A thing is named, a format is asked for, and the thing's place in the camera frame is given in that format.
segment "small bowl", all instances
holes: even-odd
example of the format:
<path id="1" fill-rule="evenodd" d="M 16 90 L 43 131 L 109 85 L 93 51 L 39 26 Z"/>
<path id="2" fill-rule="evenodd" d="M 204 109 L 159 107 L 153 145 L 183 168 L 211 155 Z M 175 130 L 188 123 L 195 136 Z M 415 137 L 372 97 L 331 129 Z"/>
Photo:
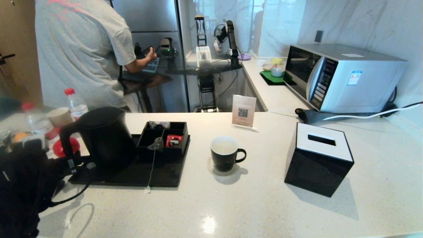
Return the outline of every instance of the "small bowl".
<path id="1" fill-rule="evenodd" d="M 283 68 L 283 67 L 282 67 L 282 64 L 271 64 L 271 63 L 269 63 L 269 62 L 266 62 L 266 63 L 263 65 L 263 70 L 270 71 L 270 69 L 271 69 L 271 68 L 276 68 L 276 67 Z"/>
<path id="2" fill-rule="evenodd" d="M 265 64 L 263 64 L 263 70 L 270 70 L 273 66 L 275 66 L 275 64 L 266 62 Z"/>
<path id="3" fill-rule="evenodd" d="M 255 64 L 257 65 L 257 66 L 263 66 L 264 64 L 266 63 L 266 60 L 264 60 L 264 59 L 257 59 L 256 61 L 255 61 Z"/>
<path id="4" fill-rule="evenodd" d="M 282 61 L 281 58 L 272 58 L 272 64 L 282 64 Z"/>
<path id="5" fill-rule="evenodd" d="M 270 69 L 270 74 L 273 77 L 282 77 L 282 73 L 283 73 L 283 69 L 282 68 L 275 67 L 275 68 L 271 68 Z"/>

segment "black bag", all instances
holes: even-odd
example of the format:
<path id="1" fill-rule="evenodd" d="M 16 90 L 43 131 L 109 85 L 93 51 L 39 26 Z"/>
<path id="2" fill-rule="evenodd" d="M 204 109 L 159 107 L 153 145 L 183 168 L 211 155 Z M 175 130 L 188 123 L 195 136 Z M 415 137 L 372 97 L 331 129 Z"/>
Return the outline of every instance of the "black bag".
<path id="1" fill-rule="evenodd" d="M 37 140 L 0 157 L 0 237 L 36 237 L 38 213 L 84 192 L 89 183 L 69 199 L 51 200 L 63 187 L 63 178 L 71 174 L 69 160 L 73 161 L 67 157 L 48 159 Z"/>

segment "black tissue box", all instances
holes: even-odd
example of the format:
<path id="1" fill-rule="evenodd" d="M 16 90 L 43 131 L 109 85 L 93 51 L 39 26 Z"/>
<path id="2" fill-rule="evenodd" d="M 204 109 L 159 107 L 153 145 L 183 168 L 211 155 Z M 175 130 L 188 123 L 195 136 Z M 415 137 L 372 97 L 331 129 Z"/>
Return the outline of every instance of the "black tissue box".
<path id="1" fill-rule="evenodd" d="M 331 197 L 353 164 L 344 132 L 297 123 L 285 183 Z"/>

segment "refrigerator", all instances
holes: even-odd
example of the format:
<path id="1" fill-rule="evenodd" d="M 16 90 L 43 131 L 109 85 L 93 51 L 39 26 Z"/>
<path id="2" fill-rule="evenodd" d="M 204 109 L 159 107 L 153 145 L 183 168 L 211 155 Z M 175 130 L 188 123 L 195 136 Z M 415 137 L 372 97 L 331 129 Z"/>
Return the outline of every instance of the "refrigerator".
<path id="1" fill-rule="evenodd" d="M 156 49 L 162 39 L 171 37 L 178 52 L 176 67 L 185 68 L 177 0 L 113 0 L 113 7 L 129 26 L 134 44 L 138 43 L 142 49 L 150 46 Z M 189 112 L 186 77 L 166 74 L 167 66 L 167 60 L 160 57 L 157 73 L 168 75 L 172 80 L 155 86 L 159 89 L 148 89 L 151 103 L 157 104 L 159 100 L 161 112 Z"/>

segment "red bottle cap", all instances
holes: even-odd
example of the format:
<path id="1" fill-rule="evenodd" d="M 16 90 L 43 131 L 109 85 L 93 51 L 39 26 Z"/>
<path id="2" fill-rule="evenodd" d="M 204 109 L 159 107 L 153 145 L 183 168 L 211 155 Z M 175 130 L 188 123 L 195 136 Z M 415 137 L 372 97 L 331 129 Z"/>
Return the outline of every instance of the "red bottle cap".
<path id="1" fill-rule="evenodd" d="M 75 90 L 73 88 L 65 89 L 65 94 L 68 95 L 68 96 L 72 95 L 74 93 L 75 93 Z"/>
<path id="2" fill-rule="evenodd" d="M 30 111 L 34 109 L 34 104 L 32 102 L 25 102 L 21 105 L 21 108 L 24 111 Z"/>

